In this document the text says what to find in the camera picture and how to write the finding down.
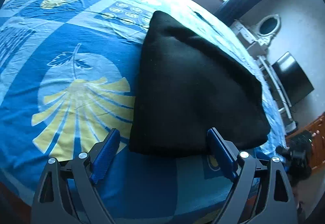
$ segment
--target wooden furniture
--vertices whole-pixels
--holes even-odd
[[[325,112],[306,127],[288,135],[286,137],[287,144],[290,142],[291,138],[304,130],[312,134],[312,156],[309,165],[314,173],[318,169],[325,167]]]

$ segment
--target blue patterned bedspread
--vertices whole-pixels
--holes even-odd
[[[162,10],[211,41],[263,86],[274,154],[284,127],[266,82],[235,35],[190,0],[6,0],[0,9],[0,181],[31,205],[49,157],[72,159],[121,132],[97,189],[117,223],[205,223],[231,182],[211,156],[166,159],[129,152],[141,45]]]

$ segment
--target blue gripper pad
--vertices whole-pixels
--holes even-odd
[[[208,130],[207,142],[224,176],[234,182],[238,177],[235,155],[215,128]]]
[[[105,139],[104,142],[102,149],[92,163],[93,170],[90,179],[94,184],[104,178],[109,165],[120,146],[120,132],[114,129],[111,136],[108,139]]]

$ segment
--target black monitor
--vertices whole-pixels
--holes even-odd
[[[295,58],[286,52],[272,65],[292,105],[314,90]]]

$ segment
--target circle pattern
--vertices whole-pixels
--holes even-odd
[[[115,18],[115,15],[114,14],[111,14],[111,13],[103,13],[101,16],[104,19],[114,19]]]
[[[125,3],[118,3],[116,6],[120,7],[120,8],[127,8],[129,7],[127,4]]]
[[[134,25],[135,21],[130,18],[121,18],[121,22],[127,25]]]
[[[148,19],[147,17],[143,17],[142,21],[145,22],[145,23],[150,23],[150,19]]]
[[[131,18],[138,18],[139,15],[138,14],[134,14],[134,13],[125,13],[126,16],[129,16]]]
[[[136,13],[142,13],[142,10],[138,7],[131,7],[131,11],[136,12]]]
[[[121,13],[121,12],[122,12],[122,10],[119,9],[119,8],[109,8],[109,10],[110,10],[111,12],[114,12],[114,13]]]
[[[145,29],[148,30],[149,29],[149,25],[148,24],[140,24],[140,26]]]

